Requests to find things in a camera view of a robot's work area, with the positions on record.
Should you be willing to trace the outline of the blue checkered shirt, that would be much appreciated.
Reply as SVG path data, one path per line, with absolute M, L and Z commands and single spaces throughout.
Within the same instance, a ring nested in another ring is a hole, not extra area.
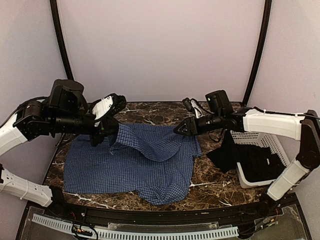
M 187 196 L 201 155 L 198 139 L 174 133 L 173 126 L 121 124 L 97 146 L 84 134 L 72 141 L 63 188 L 73 194 L 136 191 L 153 205 L 172 204 Z

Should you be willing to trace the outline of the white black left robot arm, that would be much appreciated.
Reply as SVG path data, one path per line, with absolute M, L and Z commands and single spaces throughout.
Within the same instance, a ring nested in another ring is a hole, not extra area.
M 116 134 L 119 122 L 114 116 L 126 107 L 125 96 L 112 93 L 88 104 L 83 92 L 81 83 L 57 79 L 49 96 L 20 104 L 0 126 L 0 153 L 39 136 L 87 135 L 95 147 L 105 137 Z

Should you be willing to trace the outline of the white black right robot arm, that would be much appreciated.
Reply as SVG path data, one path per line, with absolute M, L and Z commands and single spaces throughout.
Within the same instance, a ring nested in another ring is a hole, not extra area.
M 314 110 L 306 113 L 284 113 L 262 110 L 258 107 L 240 107 L 234 110 L 225 90 L 206 96 L 210 114 L 185 118 L 174 128 L 183 136 L 198 136 L 217 129 L 238 133 L 262 133 L 291 138 L 300 142 L 295 159 L 267 189 L 267 197 L 255 205 L 255 213 L 266 217 L 291 188 L 305 179 L 320 165 L 320 118 Z

